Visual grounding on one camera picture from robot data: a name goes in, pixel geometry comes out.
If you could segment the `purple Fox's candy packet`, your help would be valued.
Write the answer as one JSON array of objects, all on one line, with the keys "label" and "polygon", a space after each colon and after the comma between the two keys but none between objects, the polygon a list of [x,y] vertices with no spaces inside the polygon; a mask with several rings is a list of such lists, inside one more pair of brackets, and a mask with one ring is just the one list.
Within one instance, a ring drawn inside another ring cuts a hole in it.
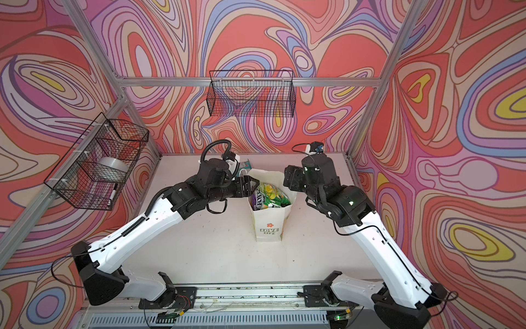
[{"label": "purple Fox's candy packet", "polygon": [[259,190],[255,191],[250,198],[250,204],[253,211],[260,211],[268,208],[266,204],[266,195]]}]

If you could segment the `yellow green candy packet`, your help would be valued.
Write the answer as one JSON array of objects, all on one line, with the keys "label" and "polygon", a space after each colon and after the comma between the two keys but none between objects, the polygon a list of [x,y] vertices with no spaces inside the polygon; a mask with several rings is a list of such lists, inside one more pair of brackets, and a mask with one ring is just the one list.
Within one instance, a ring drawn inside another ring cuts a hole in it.
[{"label": "yellow green candy packet", "polygon": [[279,193],[279,194],[286,195],[284,192],[282,192],[281,189],[279,189],[275,185],[269,184],[269,183],[261,183],[259,185],[259,187],[258,187],[258,190],[266,195],[266,199],[267,199],[266,200],[266,204],[267,205],[268,205],[268,196],[270,196],[271,194]]}]

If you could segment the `white paper gift bag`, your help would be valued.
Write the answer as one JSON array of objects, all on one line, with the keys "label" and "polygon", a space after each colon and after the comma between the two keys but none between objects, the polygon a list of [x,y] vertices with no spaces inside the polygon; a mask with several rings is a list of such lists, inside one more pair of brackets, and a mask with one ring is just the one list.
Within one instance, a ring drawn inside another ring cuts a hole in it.
[{"label": "white paper gift bag", "polygon": [[260,184],[269,183],[275,185],[286,194],[291,202],[291,205],[285,208],[267,208],[260,211],[253,211],[251,208],[256,241],[258,243],[280,242],[282,240],[284,225],[297,199],[297,192],[291,191],[283,185],[284,174],[282,172],[251,169],[249,175],[259,180]]}]

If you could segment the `teal snack packet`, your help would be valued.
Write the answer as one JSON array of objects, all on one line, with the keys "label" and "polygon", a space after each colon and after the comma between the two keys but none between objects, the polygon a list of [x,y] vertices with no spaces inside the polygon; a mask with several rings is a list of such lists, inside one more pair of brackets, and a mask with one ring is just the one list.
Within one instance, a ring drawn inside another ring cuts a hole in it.
[{"label": "teal snack packet", "polygon": [[239,165],[237,176],[243,177],[244,175],[248,175],[251,169],[252,169],[252,165],[250,161],[246,160]]}]

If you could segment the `dark green snack packet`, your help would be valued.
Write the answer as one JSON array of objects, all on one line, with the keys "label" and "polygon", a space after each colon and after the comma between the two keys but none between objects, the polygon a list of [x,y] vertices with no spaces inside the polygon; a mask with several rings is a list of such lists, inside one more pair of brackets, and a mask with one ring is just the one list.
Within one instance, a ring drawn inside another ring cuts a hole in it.
[{"label": "dark green snack packet", "polygon": [[274,193],[268,196],[269,208],[285,208],[290,205],[291,202],[286,195]]}]

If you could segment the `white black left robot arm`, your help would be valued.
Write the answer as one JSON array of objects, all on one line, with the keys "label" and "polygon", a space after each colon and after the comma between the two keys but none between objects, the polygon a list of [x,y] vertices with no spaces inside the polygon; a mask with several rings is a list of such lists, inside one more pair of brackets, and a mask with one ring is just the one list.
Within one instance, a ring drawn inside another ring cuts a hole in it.
[{"label": "white black left robot arm", "polygon": [[100,306],[122,297],[172,307],[178,292],[164,272],[140,278],[123,270],[123,263],[165,230],[196,212],[208,211],[211,203],[252,196],[260,182],[250,175],[238,177],[238,166],[231,142],[215,141],[201,154],[197,174],[159,190],[144,212],[107,237],[75,244],[71,255],[90,305]]}]

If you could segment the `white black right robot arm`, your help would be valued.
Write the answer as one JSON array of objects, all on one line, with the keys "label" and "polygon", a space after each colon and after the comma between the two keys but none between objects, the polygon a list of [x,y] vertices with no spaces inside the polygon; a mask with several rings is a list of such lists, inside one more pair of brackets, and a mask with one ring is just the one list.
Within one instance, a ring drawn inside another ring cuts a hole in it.
[{"label": "white black right robot arm", "polygon": [[284,170],[284,186],[305,193],[306,204],[332,221],[341,237],[351,237],[375,266],[382,282],[359,280],[333,271],[320,285],[330,304],[350,302],[375,311],[389,328],[424,328],[430,308],[446,301],[447,290],[413,266],[383,225],[366,193],[342,185],[326,154],[306,156]]}]

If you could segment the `marker pen in basket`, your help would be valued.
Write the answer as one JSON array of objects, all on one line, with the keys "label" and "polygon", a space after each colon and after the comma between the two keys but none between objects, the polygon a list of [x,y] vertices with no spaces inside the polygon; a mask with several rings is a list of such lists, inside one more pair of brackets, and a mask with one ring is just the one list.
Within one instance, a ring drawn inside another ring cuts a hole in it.
[{"label": "marker pen in basket", "polygon": [[108,207],[111,207],[113,203],[113,199],[115,198],[115,194],[116,194],[116,189],[113,189],[110,194],[110,197],[108,198]]}]

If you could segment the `white tape roll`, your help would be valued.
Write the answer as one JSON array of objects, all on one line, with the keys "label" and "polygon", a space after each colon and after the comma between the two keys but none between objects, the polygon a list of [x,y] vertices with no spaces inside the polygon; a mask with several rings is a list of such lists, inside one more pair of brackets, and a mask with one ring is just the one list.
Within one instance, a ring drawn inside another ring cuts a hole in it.
[{"label": "white tape roll", "polygon": [[97,162],[95,175],[103,181],[121,182],[125,179],[128,170],[128,165],[123,161],[117,158],[103,157]]}]

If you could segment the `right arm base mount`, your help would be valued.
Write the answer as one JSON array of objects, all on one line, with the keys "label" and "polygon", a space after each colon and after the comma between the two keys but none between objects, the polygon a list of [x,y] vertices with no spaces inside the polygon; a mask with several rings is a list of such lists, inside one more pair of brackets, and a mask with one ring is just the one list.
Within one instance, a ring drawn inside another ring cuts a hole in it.
[{"label": "right arm base mount", "polygon": [[342,301],[336,297],[332,290],[323,285],[304,285],[303,290],[297,293],[304,299],[307,307],[347,307],[355,308],[358,304]]}]

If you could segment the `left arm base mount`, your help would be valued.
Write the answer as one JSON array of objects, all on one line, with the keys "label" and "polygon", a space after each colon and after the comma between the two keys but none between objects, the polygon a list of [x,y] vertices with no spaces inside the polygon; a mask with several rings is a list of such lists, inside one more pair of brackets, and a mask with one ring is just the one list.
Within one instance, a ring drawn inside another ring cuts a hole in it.
[{"label": "left arm base mount", "polygon": [[197,287],[176,287],[167,289],[157,300],[141,299],[140,310],[176,310],[188,311],[194,308],[197,297]]}]

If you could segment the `aluminium front rail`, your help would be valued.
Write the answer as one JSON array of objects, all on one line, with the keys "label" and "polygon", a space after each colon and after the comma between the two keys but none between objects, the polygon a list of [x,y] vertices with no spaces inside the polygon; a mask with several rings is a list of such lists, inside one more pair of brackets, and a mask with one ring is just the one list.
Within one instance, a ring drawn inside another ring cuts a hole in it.
[{"label": "aluminium front rail", "polygon": [[179,286],[173,309],[131,297],[85,306],[74,328],[359,328],[383,323],[361,302],[329,302],[321,283]]}]

